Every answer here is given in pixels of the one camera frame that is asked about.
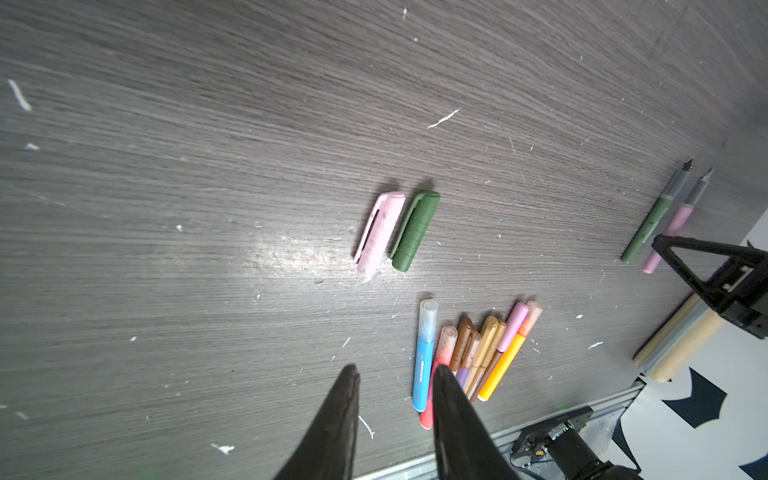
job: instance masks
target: highlighter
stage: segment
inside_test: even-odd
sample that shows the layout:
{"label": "highlighter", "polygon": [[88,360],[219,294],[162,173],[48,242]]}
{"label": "highlighter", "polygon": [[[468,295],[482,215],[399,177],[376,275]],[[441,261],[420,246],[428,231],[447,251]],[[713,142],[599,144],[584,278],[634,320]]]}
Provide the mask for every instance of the highlighter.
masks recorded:
{"label": "highlighter", "polygon": [[419,306],[419,342],[416,344],[416,367],[413,373],[413,408],[417,412],[423,412],[427,408],[436,326],[437,302],[422,301]]}
{"label": "highlighter", "polygon": [[392,266],[401,272],[407,272],[411,267],[413,257],[427,232],[429,222],[435,215],[437,204],[440,202],[440,194],[435,191],[423,191],[416,195],[411,203],[406,218],[402,221],[400,233],[397,235],[389,258]]}
{"label": "highlighter", "polygon": [[498,329],[498,319],[495,316],[489,316],[483,323],[482,330],[480,332],[480,347],[475,354],[475,359],[472,361],[472,366],[469,367],[469,376],[464,383],[464,393],[469,397],[472,395],[472,389],[475,386],[475,378],[477,377],[478,370],[482,364],[485,354],[488,352],[488,348],[491,346],[493,336]]}
{"label": "highlighter", "polygon": [[467,350],[467,345],[472,338],[472,332],[474,330],[475,325],[472,324],[472,320],[468,316],[463,316],[462,320],[458,323],[458,339],[456,340],[456,347],[453,350],[453,356],[449,363],[449,368],[454,375],[458,373],[458,369],[461,368],[464,352]]}
{"label": "highlighter", "polygon": [[496,334],[493,336],[493,340],[491,340],[491,345],[488,347],[488,352],[485,353],[485,356],[482,359],[482,362],[480,363],[480,368],[478,369],[478,373],[475,376],[475,380],[472,382],[474,385],[472,386],[473,389],[475,389],[475,392],[472,393],[472,396],[469,398],[470,403],[474,403],[475,400],[478,398],[478,393],[480,393],[480,388],[482,388],[483,379],[485,378],[485,373],[488,372],[488,366],[491,365],[491,360],[493,359],[494,354],[496,353],[496,349],[498,348],[498,344],[502,341],[502,337],[507,331],[507,323],[502,322],[501,320],[498,321],[498,328],[496,329]]}
{"label": "highlighter", "polygon": [[[435,370],[438,365],[448,365],[451,362],[453,349],[456,347],[458,339],[458,330],[454,326],[444,326],[440,332],[440,340],[437,343],[435,351],[435,363],[432,365],[432,377],[435,376]],[[429,430],[432,427],[432,380],[429,381],[429,395],[427,396],[427,408],[419,416],[419,422],[422,427]]]}
{"label": "highlighter", "polygon": [[477,330],[472,330],[472,339],[467,345],[467,350],[464,351],[464,356],[462,357],[462,364],[461,368],[456,373],[456,381],[458,382],[458,386],[464,387],[464,384],[467,383],[467,378],[469,378],[469,369],[472,368],[472,363],[475,361],[475,355],[477,355],[478,349],[480,348],[480,334]]}
{"label": "highlighter", "polygon": [[[512,308],[512,311],[509,313],[509,317],[507,318],[507,329],[504,331],[504,336],[498,343],[496,351],[493,353],[493,357],[491,358],[491,362],[488,364],[488,368],[485,370],[485,376],[483,376],[482,384],[478,386],[480,392],[482,392],[482,389],[485,388],[485,385],[488,383],[488,379],[491,378],[491,373],[496,370],[496,365],[509,348],[509,344],[512,343],[512,339],[515,338],[515,334],[518,332],[518,329],[523,323],[523,320],[525,320],[526,315],[528,315],[528,307],[526,307],[523,302],[517,302],[515,307]],[[485,401],[485,397],[483,396],[478,395],[478,398],[483,402]]]}
{"label": "highlighter", "polygon": [[355,253],[357,271],[365,278],[371,278],[379,268],[386,244],[405,203],[406,195],[403,192],[387,192],[376,199]]}
{"label": "highlighter", "polygon": [[485,402],[491,399],[491,395],[493,395],[493,392],[496,390],[498,383],[501,382],[502,377],[507,372],[509,366],[512,364],[512,360],[514,360],[515,356],[517,356],[518,352],[520,351],[520,347],[522,347],[523,343],[525,343],[525,339],[528,338],[528,334],[531,332],[534,323],[536,323],[536,320],[538,320],[540,315],[541,305],[534,302],[533,300],[529,300],[528,316],[525,318],[525,321],[522,323],[522,325],[520,325],[520,330],[518,330],[518,332],[515,334],[515,338],[512,339],[509,348],[506,352],[504,352],[504,355],[502,355],[498,361],[498,364],[493,369],[493,372],[491,372],[491,375],[488,376],[488,381],[485,383],[485,385],[483,385],[482,390],[480,390],[478,398],[481,401]]}

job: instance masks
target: gray wood grain surface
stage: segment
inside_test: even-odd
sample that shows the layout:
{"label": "gray wood grain surface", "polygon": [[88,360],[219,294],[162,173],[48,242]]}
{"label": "gray wood grain surface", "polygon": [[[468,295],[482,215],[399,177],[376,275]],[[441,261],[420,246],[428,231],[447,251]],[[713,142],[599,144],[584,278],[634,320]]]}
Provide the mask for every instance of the gray wood grain surface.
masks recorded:
{"label": "gray wood grain surface", "polygon": [[[545,307],[489,430],[629,386],[687,291],[617,261],[672,173],[717,169],[691,236],[738,242],[768,204],[766,11],[3,2],[0,477],[269,478],[348,362],[356,472],[430,452],[425,296],[443,324]],[[423,187],[412,269],[360,283],[376,195]]]}

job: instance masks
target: pink pen barrel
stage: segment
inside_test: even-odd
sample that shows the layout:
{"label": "pink pen barrel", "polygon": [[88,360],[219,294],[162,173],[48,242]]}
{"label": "pink pen barrel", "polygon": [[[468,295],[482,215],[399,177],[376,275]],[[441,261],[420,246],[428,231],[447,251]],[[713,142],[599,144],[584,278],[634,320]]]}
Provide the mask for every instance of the pink pen barrel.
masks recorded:
{"label": "pink pen barrel", "polygon": [[[432,376],[435,375],[438,365],[448,365],[451,362],[453,349],[456,348],[458,330],[454,326],[444,326],[440,332],[440,340],[435,354],[435,365],[432,366]],[[429,430],[434,419],[432,417],[432,379],[429,380],[429,394],[427,395],[427,408],[419,416],[422,427]]]}
{"label": "pink pen barrel", "polygon": [[365,278],[376,274],[405,203],[406,195],[403,192],[387,192],[376,199],[355,253],[357,271]]}
{"label": "pink pen barrel", "polygon": [[[685,226],[685,223],[688,221],[688,217],[690,217],[693,212],[694,208],[691,205],[680,205],[680,207],[672,216],[672,220],[670,220],[670,223],[667,225],[667,228],[664,230],[662,235],[667,235],[668,237],[676,237],[680,230],[682,230]],[[661,263],[661,255],[659,255],[656,250],[653,250],[648,255],[648,260],[645,260],[643,271],[645,273],[651,274],[656,271],[656,267],[659,266],[659,263]]]}

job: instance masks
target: transparent cap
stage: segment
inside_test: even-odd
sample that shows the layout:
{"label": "transparent cap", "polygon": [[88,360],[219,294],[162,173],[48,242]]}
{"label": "transparent cap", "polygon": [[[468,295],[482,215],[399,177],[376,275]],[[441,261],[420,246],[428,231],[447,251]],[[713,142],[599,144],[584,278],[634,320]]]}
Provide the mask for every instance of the transparent cap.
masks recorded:
{"label": "transparent cap", "polygon": [[437,328],[437,302],[424,300],[419,306],[419,339],[422,342],[435,342]]}

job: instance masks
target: white speck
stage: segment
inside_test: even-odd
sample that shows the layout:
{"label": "white speck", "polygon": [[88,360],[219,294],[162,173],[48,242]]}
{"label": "white speck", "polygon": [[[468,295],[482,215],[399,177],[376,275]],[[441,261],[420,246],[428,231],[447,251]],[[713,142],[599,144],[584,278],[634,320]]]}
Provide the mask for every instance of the white speck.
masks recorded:
{"label": "white speck", "polygon": [[24,98],[24,92],[22,92],[21,88],[18,87],[15,81],[8,79],[8,84],[11,85],[11,90],[13,90],[13,96],[16,97],[16,101],[19,105],[21,105],[22,108],[24,108],[26,111],[32,111],[32,106],[29,104],[26,98]]}
{"label": "white speck", "polygon": [[368,426],[368,424],[366,423],[366,421],[365,421],[365,420],[363,420],[363,419],[362,419],[362,417],[361,417],[360,415],[358,415],[358,416],[357,416],[357,418],[358,418],[358,419],[360,419],[360,422],[362,422],[362,424],[366,426],[366,428],[368,429],[368,433],[370,433],[370,434],[371,434],[371,440],[373,440],[373,434],[374,434],[374,433],[376,433],[376,432],[374,432],[373,430],[371,430],[371,427],[369,427],[369,426]]}
{"label": "white speck", "polygon": [[459,110],[461,110],[461,109],[462,109],[461,107],[459,107],[459,108],[456,108],[454,111],[452,111],[451,113],[447,114],[446,116],[444,116],[443,118],[441,118],[440,120],[438,120],[436,124],[433,124],[433,125],[429,125],[427,128],[437,127],[438,125],[440,125],[442,122],[444,122],[444,121],[448,120],[450,117],[452,117],[452,116],[453,116],[453,114],[455,114],[457,111],[459,111]]}
{"label": "white speck", "polygon": [[230,452],[232,452],[235,448],[232,445],[222,445],[221,447],[216,445],[215,443],[211,443],[210,446],[214,447],[215,449],[218,449],[221,453],[225,455],[229,455]]}

